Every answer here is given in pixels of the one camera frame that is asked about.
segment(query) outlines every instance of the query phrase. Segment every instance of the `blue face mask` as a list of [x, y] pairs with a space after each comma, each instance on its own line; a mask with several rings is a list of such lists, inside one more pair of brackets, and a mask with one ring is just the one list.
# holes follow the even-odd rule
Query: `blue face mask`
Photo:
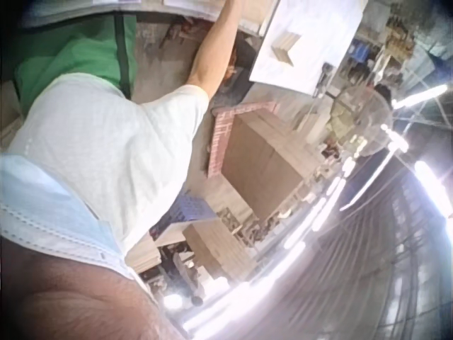
[[2, 237], [22, 247], [132, 278], [108, 223], [25, 157], [0, 156], [0, 226]]

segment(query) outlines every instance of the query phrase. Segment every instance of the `white t-shirt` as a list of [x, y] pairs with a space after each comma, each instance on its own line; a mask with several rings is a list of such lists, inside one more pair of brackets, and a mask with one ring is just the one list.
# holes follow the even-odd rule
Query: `white t-shirt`
[[96, 76], [65, 74], [35, 100], [9, 152], [58, 174], [126, 254], [181, 190], [208, 105], [193, 85], [138, 105]]

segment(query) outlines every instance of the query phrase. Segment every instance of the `man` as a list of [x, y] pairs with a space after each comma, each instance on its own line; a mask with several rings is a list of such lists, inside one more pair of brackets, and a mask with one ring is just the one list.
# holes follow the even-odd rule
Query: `man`
[[[186, 85], [153, 103], [137, 105], [107, 76], [67, 68], [37, 94], [0, 168], [2, 315], [14, 339], [179, 337], [124, 256], [183, 185], [192, 138], [227, 70], [242, 8], [243, 0], [226, 1]], [[72, 41], [61, 53], [69, 48], [80, 58], [80, 41]], [[77, 65], [90, 69], [87, 63]], [[20, 89], [33, 88], [24, 82]]]

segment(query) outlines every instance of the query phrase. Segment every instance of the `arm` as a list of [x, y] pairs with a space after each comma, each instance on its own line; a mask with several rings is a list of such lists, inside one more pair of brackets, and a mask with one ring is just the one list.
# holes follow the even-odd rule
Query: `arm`
[[187, 84], [206, 91], [211, 99], [224, 78], [241, 19], [243, 0], [226, 0], [217, 22], [198, 50]]

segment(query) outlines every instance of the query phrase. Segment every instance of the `skin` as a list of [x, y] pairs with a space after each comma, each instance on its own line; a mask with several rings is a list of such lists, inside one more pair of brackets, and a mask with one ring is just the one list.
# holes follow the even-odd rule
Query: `skin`
[[[227, 70], [243, 0], [227, 0], [187, 84], [212, 98]], [[182, 339], [133, 280], [1, 239], [2, 339]]]

